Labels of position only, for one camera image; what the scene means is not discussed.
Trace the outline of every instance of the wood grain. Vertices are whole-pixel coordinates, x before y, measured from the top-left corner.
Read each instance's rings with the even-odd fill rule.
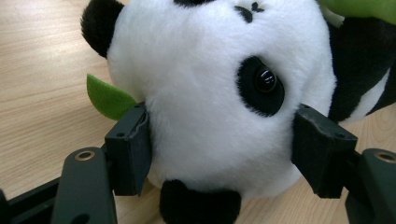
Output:
[[[110,81],[106,60],[80,34],[88,0],[2,0],[0,3],[0,187],[13,198],[58,177],[64,158],[99,147],[114,121],[98,114],[85,89],[87,73]],[[396,105],[347,128],[358,149],[396,151]],[[275,198],[243,203],[237,223],[347,223],[341,200],[317,198],[301,179]],[[163,223],[159,191],[117,197],[120,223]]]

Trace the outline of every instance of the green leaf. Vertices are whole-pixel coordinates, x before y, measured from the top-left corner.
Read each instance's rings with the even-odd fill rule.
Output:
[[[395,0],[318,0],[332,12],[346,17],[377,17],[396,24]]]
[[[126,91],[87,75],[87,92],[93,106],[104,116],[119,120],[136,101]]]

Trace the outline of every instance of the stuffed panda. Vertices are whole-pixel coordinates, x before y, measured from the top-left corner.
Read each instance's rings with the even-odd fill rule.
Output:
[[[91,0],[81,25],[113,83],[146,104],[167,223],[233,223],[241,200],[295,183],[300,104],[349,122],[396,99],[395,36],[350,36],[391,25],[329,32],[315,0]]]

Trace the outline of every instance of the black eye patch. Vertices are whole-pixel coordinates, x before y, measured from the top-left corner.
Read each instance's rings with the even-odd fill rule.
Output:
[[[258,57],[241,63],[237,86],[246,107],[266,117],[276,114],[285,98],[281,80]]]
[[[215,0],[174,0],[174,3],[183,7],[197,7]]]

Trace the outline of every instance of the screw hole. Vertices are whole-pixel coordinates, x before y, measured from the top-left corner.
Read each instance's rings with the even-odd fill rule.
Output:
[[[389,163],[396,163],[396,157],[392,154],[387,152],[377,152],[375,156],[379,158],[381,161],[389,162]]]
[[[338,137],[338,138],[345,138],[346,137],[343,133],[336,133],[335,136]]]
[[[73,218],[71,224],[86,224],[90,220],[90,216],[87,214],[81,214],[75,218]]]
[[[83,152],[78,153],[75,156],[75,160],[76,161],[88,161],[94,156],[95,156],[95,152],[94,151],[90,151],[90,150],[83,151]]]

